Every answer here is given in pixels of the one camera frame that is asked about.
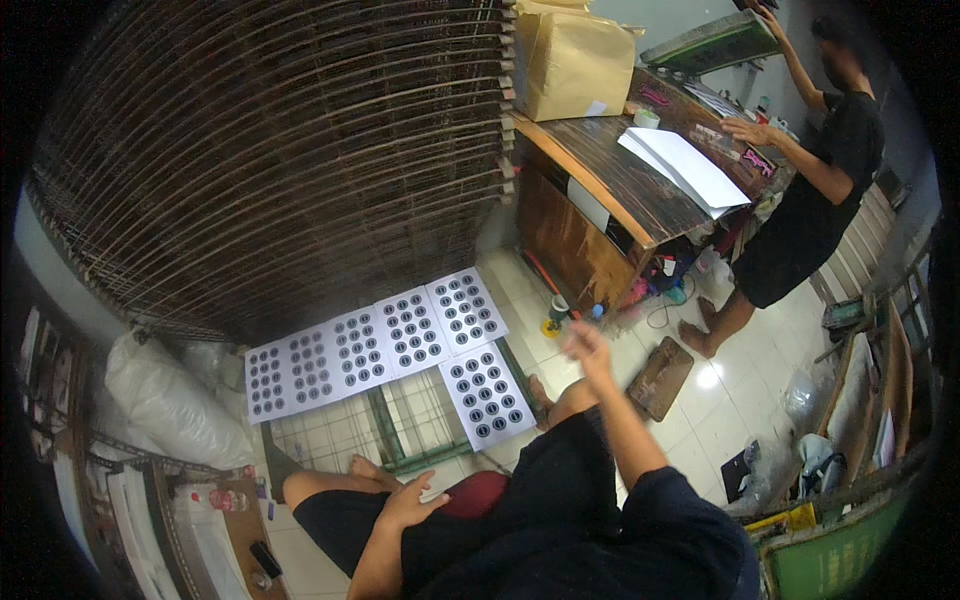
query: cable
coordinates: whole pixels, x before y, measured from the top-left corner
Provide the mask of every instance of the cable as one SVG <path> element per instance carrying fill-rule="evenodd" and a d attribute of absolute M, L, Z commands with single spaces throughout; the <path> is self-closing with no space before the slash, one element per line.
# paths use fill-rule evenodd
<path fill-rule="evenodd" d="M 693 278 L 693 276 L 690 274 L 690 271 L 687 271 L 686 273 L 684 273 L 684 277 L 688 277 L 688 276 L 690 277 L 690 291 L 689 291 L 689 293 L 687 293 L 686 290 L 684 290 L 684 301 L 683 301 L 683 302 L 673 302 L 672 304 L 667 304 L 667 303 L 666 303 L 666 296 L 664 295 L 663 292 L 661 292 L 660 295 L 661 295 L 661 296 L 664 296 L 664 298 L 663 298 L 663 306 L 661 306 L 660 308 L 655 309 L 652 313 L 650 313 L 649 315 L 647 315 L 647 326 L 648 326 L 648 327 L 650 327 L 651 329 L 663 329 L 664 327 L 670 325 L 670 313 L 666 313 L 666 323 L 662 324 L 662 325 L 659 326 L 659 327 L 655 327 L 655 326 L 651 325 L 651 324 L 650 324 L 650 318 L 653 317 L 654 315 L 656 315 L 656 314 L 657 314 L 658 312 L 660 312 L 661 310 L 662 310 L 662 311 L 666 311 L 666 309 L 667 309 L 667 308 L 670 308 L 671 306 L 683 306 L 684 304 L 686 304 L 686 303 L 693 297 L 694 294 L 697 293 L 697 280 Z"/>

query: sticker sheet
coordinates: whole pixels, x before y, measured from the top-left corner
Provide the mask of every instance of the sticker sheet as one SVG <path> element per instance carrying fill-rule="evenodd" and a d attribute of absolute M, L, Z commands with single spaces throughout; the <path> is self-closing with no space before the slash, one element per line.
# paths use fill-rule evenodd
<path fill-rule="evenodd" d="M 327 383 L 329 373 L 324 370 L 329 360 L 325 342 L 323 328 L 317 325 L 246 353 L 250 423 L 306 410 L 308 398 L 311 398 L 310 408 L 337 399 Z M 308 386 L 299 379 L 305 372 L 310 375 Z"/>
<path fill-rule="evenodd" d="M 440 372 L 474 451 L 536 424 L 496 344 L 448 360 Z"/>
<path fill-rule="evenodd" d="M 474 267 L 441 277 L 426 291 L 454 356 L 510 332 Z"/>
<path fill-rule="evenodd" d="M 429 369 L 452 356 L 425 287 L 381 300 L 373 308 L 389 332 L 395 378 Z"/>
<path fill-rule="evenodd" d="M 390 337 L 372 306 L 327 321 L 330 383 L 337 399 L 394 379 Z"/>

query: cardboard box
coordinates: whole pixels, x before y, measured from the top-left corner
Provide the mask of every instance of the cardboard box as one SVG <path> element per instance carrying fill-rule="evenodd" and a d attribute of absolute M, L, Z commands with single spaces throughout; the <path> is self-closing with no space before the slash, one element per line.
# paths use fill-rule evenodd
<path fill-rule="evenodd" d="M 533 121 L 620 114 L 635 34 L 584 5 L 521 1 L 516 8 L 515 106 Z"/>

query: hand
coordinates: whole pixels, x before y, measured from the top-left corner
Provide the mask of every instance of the hand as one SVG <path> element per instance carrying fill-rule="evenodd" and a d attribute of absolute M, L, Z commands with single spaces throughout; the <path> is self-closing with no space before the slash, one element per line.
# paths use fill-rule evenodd
<path fill-rule="evenodd" d="M 570 359 L 580 362 L 590 385 L 597 386 L 613 381 L 610 371 L 610 346 L 593 325 L 582 321 L 570 324 L 564 340 L 564 353 Z"/>
<path fill-rule="evenodd" d="M 777 128 L 769 125 L 757 125 L 748 123 L 743 119 L 734 117 L 724 117 L 720 119 L 720 129 L 742 142 L 748 142 L 755 146 L 773 146 L 777 137 Z"/>
<path fill-rule="evenodd" d="M 786 41 L 786 34 L 783 32 L 783 28 L 780 26 L 780 22 L 774 16 L 772 12 L 767 10 L 766 7 L 761 6 L 759 2 L 754 0 L 753 2 L 748 2 L 747 6 L 753 9 L 754 12 L 760 17 L 760 19 L 767 24 L 767 27 L 770 29 L 770 33 L 779 42 Z"/>
<path fill-rule="evenodd" d="M 430 469 L 421 473 L 416 479 L 390 494 L 387 503 L 376 519 L 377 524 L 399 530 L 411 525 L 423 523 L 423 520 L 434 511 L 450 501 L 450 496 L 442 493 L 429 502 L 420 502 L 420 495 L 430 489 L 427 480 L 437 471 Z"/>

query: wooden counter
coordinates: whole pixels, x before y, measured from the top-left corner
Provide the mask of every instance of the wooden counter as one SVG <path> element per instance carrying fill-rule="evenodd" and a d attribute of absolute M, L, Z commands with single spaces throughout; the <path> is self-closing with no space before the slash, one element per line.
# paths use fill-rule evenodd
<path fill-rule="evenodd" d="M 734 160 L 702 143 L 697 126 L 720 131 L 720 117 L 696 97 L 670 82 L 635 69 L 628 99 L 652 106 L 660 128 L 679 133 L 713 161 L 751 200 L 774 180 L 775 165 L 756 148 L 733 142 L 739 155 L 748 150 L 758 166 Z M 523 243 L 560 281 L 576 306 L 616 307 L 657 248 L 711 222 L 685 192 L 638 156 L 617 143 L 633 120 L 626 115 L 585 117 L 535 123 L 512 114 L 521 150 L 520 207 Z M 622 252 L 565 196 L 569 178 L 578 181 L 634 240 Z"/>

